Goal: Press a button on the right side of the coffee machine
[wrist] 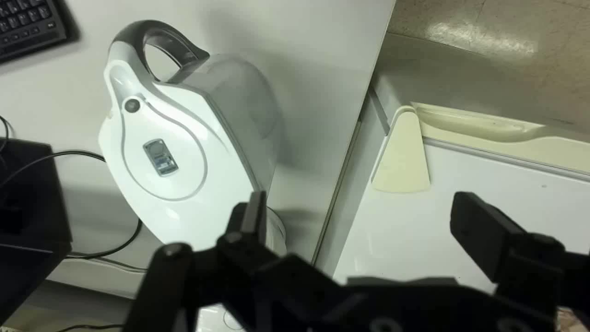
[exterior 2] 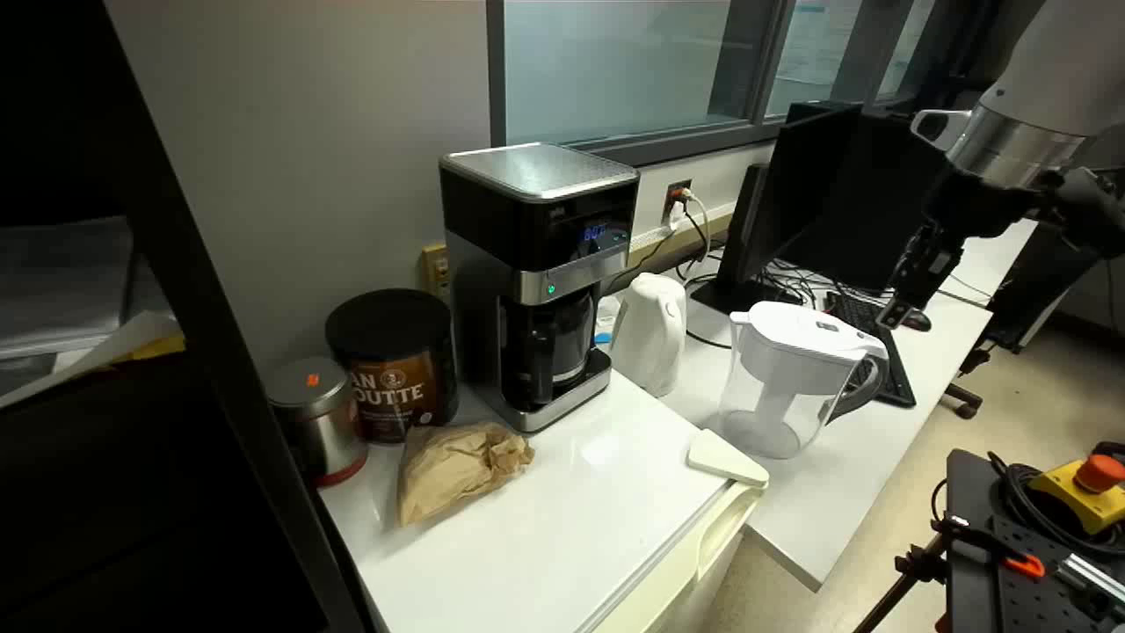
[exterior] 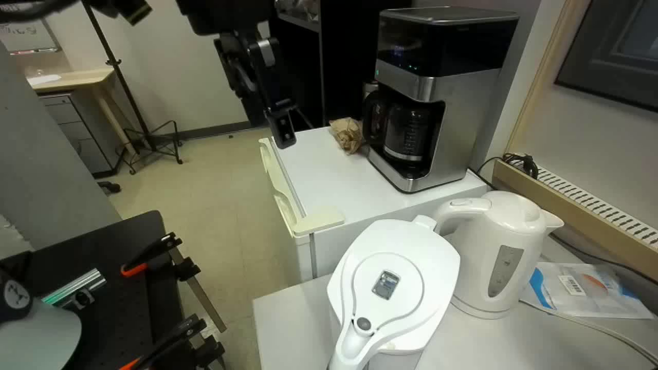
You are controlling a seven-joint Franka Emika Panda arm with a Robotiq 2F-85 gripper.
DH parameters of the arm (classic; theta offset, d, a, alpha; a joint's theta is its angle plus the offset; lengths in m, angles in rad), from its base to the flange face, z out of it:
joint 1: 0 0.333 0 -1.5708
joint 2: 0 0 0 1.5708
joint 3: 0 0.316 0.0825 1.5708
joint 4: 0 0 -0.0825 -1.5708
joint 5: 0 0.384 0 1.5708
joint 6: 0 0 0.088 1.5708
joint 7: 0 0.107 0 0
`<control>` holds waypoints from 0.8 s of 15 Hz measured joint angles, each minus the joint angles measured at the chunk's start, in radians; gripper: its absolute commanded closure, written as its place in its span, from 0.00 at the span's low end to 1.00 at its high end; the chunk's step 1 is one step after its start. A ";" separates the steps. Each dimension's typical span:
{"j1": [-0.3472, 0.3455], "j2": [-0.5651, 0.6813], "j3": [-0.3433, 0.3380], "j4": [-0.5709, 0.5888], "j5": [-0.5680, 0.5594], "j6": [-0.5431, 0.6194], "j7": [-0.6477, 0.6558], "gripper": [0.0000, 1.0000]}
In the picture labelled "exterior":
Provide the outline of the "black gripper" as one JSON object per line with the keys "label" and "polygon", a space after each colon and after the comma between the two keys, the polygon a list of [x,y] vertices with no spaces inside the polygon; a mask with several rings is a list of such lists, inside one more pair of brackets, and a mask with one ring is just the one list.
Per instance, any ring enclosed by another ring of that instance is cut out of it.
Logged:
{"label": "black gripper", "polygon": [[288,148],[296,144],[295,109],[295,103],[271,105],[267,109],[267,116],[274,122],[274,132],[277,133],[274,136],[277,148]]}

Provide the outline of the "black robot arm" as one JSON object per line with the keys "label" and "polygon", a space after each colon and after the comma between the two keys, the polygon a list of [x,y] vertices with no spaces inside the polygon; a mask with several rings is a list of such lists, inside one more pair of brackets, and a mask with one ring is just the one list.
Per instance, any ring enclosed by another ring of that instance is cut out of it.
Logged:
{"label": "black robot arm", "polygon": [[293,88],[282,72],[280,42],[260,30],[274,0],[177,0],[197,35],[215,35],[230,88],[253,122],[267,122],[280,148],[296,144]]}

